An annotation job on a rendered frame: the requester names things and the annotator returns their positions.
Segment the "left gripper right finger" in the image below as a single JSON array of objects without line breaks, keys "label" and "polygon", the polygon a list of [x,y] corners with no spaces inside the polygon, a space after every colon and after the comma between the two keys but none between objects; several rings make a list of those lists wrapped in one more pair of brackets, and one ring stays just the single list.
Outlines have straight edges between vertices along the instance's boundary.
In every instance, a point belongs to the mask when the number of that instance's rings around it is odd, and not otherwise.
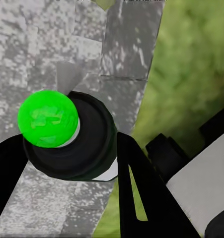
[{"label": "left gripper right finger", "polygon": [[[136,140],[117,133],[121,238],[202,238]],[[136,216],[131,167],[148,221]]]}]

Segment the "insectifuge atomizer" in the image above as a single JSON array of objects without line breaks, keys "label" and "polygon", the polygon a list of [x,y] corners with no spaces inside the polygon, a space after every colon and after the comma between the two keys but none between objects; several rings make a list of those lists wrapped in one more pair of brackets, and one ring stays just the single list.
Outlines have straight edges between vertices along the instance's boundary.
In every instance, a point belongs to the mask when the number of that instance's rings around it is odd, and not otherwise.
[{"label": "insectifuge atomizer", "polygon": [[98,99],[72,91],[85,73],[76,64],[55,64],[56,91],[29,96],[18,112],[23,147],[32,165],[65,181],[110,182],[118,177],[117,133]]}]

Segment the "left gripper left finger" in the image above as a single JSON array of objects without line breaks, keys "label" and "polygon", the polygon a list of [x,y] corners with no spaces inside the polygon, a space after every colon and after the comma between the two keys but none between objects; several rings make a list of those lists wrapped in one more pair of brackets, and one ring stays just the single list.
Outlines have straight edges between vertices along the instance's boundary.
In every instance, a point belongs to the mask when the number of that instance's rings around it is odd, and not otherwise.
[{"label": "left gripper left finger", "polygon": [[0,143],[0,215],[28,161],[22,134],[14,135]]}]

